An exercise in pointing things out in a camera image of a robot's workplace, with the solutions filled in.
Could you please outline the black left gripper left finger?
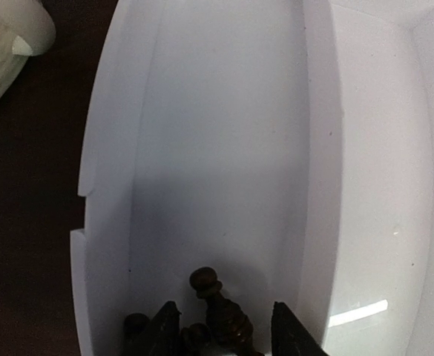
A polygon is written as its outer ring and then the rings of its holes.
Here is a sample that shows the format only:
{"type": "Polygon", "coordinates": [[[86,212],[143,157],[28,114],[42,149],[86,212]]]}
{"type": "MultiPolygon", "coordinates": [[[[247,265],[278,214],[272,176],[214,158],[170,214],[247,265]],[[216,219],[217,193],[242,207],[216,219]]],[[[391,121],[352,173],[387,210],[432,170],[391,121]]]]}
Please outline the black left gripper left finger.
{"type": "Polygon", "coordinates": [[[180,311],[166,302],[137,340],[137,355],[180,354],[180,311]]]}

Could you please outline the dark pawn from tray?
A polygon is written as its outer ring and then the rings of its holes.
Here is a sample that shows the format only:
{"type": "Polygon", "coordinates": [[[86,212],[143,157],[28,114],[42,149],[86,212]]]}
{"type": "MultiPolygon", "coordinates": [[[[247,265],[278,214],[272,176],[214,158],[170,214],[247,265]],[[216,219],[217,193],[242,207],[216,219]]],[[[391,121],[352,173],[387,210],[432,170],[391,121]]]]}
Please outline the dark pawn from tray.
{"type": "Polygon", "coordinates": [[[197,298],[207,304],[206,325],[216,344],[236,355],[261,355],[253,343],[254,327],[240,305],[223,296],[222,282],[211,267],[202,267],[189,277],[197,298]]]}

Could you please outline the white plastic compartment tray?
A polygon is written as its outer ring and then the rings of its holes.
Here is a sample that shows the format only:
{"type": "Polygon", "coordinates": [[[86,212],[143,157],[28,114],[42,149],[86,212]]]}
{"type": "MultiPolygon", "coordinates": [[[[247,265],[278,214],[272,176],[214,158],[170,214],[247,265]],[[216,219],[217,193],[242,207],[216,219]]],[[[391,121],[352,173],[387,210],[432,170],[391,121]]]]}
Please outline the white plastic compartment tray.
{"type": "Polygon", "coordinates": [[[434,1],[119,1],[70,236],[82,355],[214,268],[271,354],[434,355],[434,1]]]}

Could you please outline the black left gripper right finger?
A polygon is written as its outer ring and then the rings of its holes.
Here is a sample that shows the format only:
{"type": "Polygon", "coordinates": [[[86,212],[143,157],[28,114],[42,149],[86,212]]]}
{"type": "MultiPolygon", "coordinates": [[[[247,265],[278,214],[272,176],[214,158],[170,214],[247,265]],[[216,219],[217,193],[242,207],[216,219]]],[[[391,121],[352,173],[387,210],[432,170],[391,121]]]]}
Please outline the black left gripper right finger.
{"type": "Polygon", "coordinates": [[[273,356],[327,356],[291,309],[275,302],[271,318],[273,356]]]}

